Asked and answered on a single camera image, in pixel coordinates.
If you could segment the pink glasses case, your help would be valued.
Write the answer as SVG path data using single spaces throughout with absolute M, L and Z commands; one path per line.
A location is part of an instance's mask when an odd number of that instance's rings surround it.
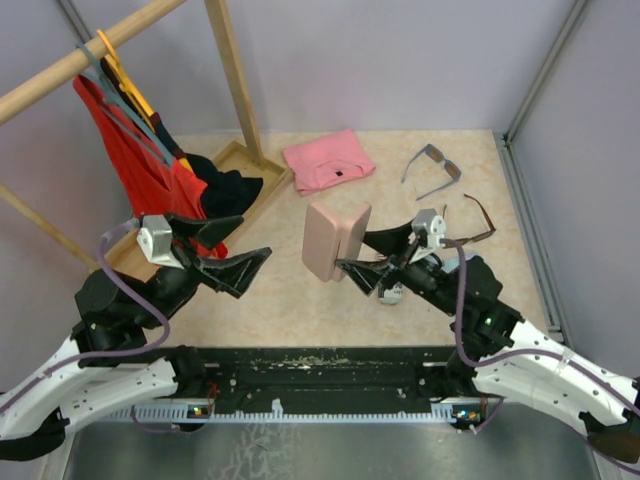
M 310 203 L 302 244 L 305 267 L 323 282 L 340 282 L 345 273 L 335 262 L 358 258 L 371 210 L 372 205 L 364 202 L 351 215 L 341 217 L 320 201 Z

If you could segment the light blue cleaning cloth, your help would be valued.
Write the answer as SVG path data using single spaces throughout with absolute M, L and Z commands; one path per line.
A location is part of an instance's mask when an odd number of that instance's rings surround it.
M 443 261 L 442 270 L 445 273 L 452 273 L 456 271 L 462 263 L 465 263 L 465 262 L 466 262 L 465 256 L 463 256 L 462 258 L 456 256 L 454 258 L 446 259 Z

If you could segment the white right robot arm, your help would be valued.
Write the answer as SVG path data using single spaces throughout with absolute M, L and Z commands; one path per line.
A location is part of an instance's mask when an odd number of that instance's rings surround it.
M 369 232 L 379 261 L 338 259 L 365 294 L 400 283 L 453 317 L 456 353 L 446 372 L 461 396 L 474 391 L 525 405 L 564 423 L 621 469 L 639 471 L 639 382 L 599 366 L 543 333 L 499 299 L 491 268 L 443 229 L 406 224 Z

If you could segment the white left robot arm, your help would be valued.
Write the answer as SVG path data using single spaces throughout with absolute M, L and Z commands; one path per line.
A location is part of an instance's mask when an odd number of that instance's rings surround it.
M 160 347 L 170 334 L 170 318 L 200 286 L 234 298 L 249 289 L 270 248 L 222 259 L 197 251 L 217 246 L 243 221 L 142 215 L 104 233 L 100 267 L 75 295 L 79 323 L 41 367 L 1 396 L 2 460 L 45 456 L 67 436 L 139 402 L 201 394 L 208 373 L 198 350 Z M 111 241 L 131 231 L 145 259 L 158 267 L 147 281 L 114 270 L 106 260 Z

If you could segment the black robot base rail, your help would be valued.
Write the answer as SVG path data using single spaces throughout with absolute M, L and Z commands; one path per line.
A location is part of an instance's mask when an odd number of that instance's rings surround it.
M 163 348 L 134 360 L 175 358 L 187 387 L 113 414 L 148 431 L 207 423 L 436 423 L 478 433 L 497 408 L 454 360 L 451 346 Z

